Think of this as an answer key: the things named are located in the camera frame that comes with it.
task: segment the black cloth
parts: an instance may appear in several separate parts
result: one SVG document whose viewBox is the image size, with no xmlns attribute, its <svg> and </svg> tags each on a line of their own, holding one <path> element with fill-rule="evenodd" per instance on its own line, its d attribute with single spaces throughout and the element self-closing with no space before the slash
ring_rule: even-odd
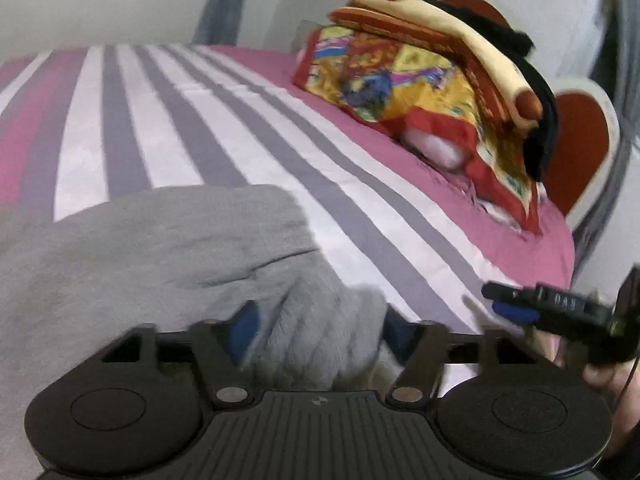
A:
<svg viewBox="0 0 640 480">
<path fill-rule="evenodd" d="M 533 48 L 531 38 L 524 32 L 499 25 L 470 9 L 459 9 L 439 0 L 423 1 L 466 23 L 500 50 L 518 67 L 524 79 L 540 99 L 542 119 L 538 121 L 538 127 L 533 128 L 525 139 L 522 155 L 527 174 L 533 180 L 542 182 L 558 143 L 559 119 L 556 98 L 551 88 L 540 73 L 525 59 L 525 56 Z"/>
</svg>

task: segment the round black pad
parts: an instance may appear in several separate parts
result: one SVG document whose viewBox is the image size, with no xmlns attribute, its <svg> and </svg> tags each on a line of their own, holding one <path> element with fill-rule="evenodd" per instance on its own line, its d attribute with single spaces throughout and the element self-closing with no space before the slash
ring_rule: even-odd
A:
<svg viewBox="0 0 640 480">
<path fill-rule="evenodd" d="M 87 476 L 119 476 L 167 461 L 200 428 L 194 392 L 173 381 L 95 388 L 52 384 L 33 399 L 24 427 L 41 460 Z"/>
<path fill-rule="evenodd" d="M 103 388 L 78 397 L 71 416 L 88 430 L 121 430 L 135 424 L 145 414 L 145 399 L 131 390 Z"/>
<path fill-rule="evenodd" d="M 498 476 L 549 478 L 592 465 L 611 432 L 603 400 L 577 381 L 527 383 L 525 369 L 508 368 L 465 381 L 440 400 L 436 423 L 453 450 Z"/>
</svg>

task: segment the colorful pillowcase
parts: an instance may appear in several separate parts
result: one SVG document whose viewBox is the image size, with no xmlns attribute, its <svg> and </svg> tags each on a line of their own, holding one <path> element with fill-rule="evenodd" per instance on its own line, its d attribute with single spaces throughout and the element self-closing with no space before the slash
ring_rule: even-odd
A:
<svg viewBox="0 0 640 480">
<path fill-rule="evenodd" d="M 464 161 L 476 193 L 524 229 L 540 232 L 537 189 L 524 169 L 522 136 L 497 134 L 482 120 L 476 92 L 452 60 L 388 36 L 333 25 L 309 37 L 294 83 L 395 139 L 410 128 L 414 140 L 416 132 L 424 132 L 457 146 L 452 153 Z"/>
</svg>

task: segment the gray curtain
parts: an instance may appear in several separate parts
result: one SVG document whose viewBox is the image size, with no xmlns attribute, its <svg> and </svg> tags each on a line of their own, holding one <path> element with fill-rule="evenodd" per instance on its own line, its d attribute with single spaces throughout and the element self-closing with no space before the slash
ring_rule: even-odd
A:
<svg viewBox="0 0 640 480">
<path fill-rule="evenodd" d="M 243 2 L 244 0 L 207 0 L 193 43 L 235 45 Z"/>
<path fill-rule="evenodd" d="M 593 253 L 618 200 L 631 150 L 640 146 L 640 0 L 616 0 L 616 20 L 618 49 L 613 104 L 620 122 L 620 146 L 600 197 L 574 231 L 574 276 Z"/>
</svg>

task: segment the bed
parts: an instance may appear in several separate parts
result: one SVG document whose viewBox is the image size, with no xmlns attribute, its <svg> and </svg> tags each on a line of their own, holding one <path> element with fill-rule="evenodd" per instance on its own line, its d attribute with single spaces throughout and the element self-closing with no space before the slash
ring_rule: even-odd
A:
<svg viewBox="0 0 640 480">
<path fill-rule="evenodd" d="M 290 82 L 294 57 L 235 47 L 91 47 L 0 67 L 0 203 L 59 221 L 140 190 L 274 184 L 304 209 L 342 280 L 408 319 L 457 332 L 496 322 L 486 280 L 567 287 L 564 217 L 542 235 Z"/>
</svg>

